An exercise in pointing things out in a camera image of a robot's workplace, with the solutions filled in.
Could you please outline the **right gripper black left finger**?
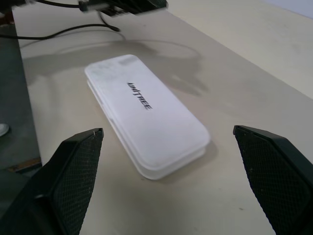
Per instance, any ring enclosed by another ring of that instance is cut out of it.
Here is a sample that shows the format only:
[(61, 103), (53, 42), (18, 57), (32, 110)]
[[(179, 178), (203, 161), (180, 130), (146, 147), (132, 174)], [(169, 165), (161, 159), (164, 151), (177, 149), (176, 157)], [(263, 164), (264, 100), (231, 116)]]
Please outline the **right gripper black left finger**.
[(78, 235), (93, 193), (103, 129), (61, 142), (33, 176), (0, 172), (2, 235)]

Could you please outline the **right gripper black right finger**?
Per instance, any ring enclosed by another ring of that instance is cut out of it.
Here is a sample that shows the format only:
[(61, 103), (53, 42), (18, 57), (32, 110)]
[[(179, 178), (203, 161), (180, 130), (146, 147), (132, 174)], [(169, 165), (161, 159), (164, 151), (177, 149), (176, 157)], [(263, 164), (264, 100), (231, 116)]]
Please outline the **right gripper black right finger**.
[(313, 233), (313, 165), (286, 138), (236, 125), (246, 175), (277, 235)]

